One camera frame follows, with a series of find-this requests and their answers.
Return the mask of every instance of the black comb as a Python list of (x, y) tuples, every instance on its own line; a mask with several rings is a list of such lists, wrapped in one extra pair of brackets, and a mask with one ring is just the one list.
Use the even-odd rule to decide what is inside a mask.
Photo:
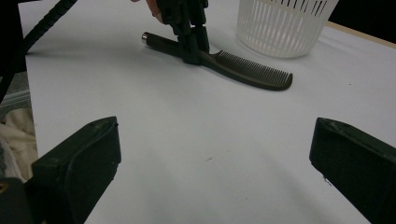
[[(142, 35), (146, 45), (177, 57), (182, 57), (176, 41), (150, 34)], [(286, 90), (292, 82), (292, 73), (283, 72), (259, 63), (240, 58), (225, 51), (210, 54), (199, 51), (199, 63), (226, 77), (261, 89), (271, 91)]]

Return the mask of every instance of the white cloth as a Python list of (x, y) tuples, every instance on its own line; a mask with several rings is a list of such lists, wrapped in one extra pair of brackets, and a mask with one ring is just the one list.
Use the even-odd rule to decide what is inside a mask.
[(31, 164), (38, 158), (32, 110), (16, 109), (6, 114), (0, 123), (0, 139), (5, 151), (6, 177), (22, 181), (32, 177)]

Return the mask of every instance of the white table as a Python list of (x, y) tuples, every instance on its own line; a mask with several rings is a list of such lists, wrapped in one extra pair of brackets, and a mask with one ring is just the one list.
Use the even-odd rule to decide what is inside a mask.
[[(56, 1), (20, 4), (29, 31)], [(396, 49), (326, 27), (296, 59), (236, 38), (237, 0), (209, 2), (212, 51), (294, 74), (264, 91), (145, 47), (175, 39), (144, 2), (80, 0), (27, 56), (39, 155), (117, 116), (122, 163), (87, 223), (367, 223), (308, 159), (318, 117), (396, 146)]]

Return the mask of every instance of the white basket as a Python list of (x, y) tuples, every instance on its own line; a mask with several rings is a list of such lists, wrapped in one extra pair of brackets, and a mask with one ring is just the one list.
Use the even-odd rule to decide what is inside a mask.
[(240, 0), (238, 38), (258, 52), (282, 58), (307, 54), (338, 0)]

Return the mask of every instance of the black cable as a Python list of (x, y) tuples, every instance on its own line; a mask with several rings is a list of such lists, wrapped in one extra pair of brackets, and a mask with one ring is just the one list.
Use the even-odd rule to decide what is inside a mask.
[(10, 66), (6, 68), (3, 79), (0, 82), (0, 103), (7, 94), (12, 78), (14, 78), (23, 58), (33, 44), (43, 36), (75, 3), (77, 0), (60, 0), (46, 16), (32, 29), (23, 39), (13, 55)]

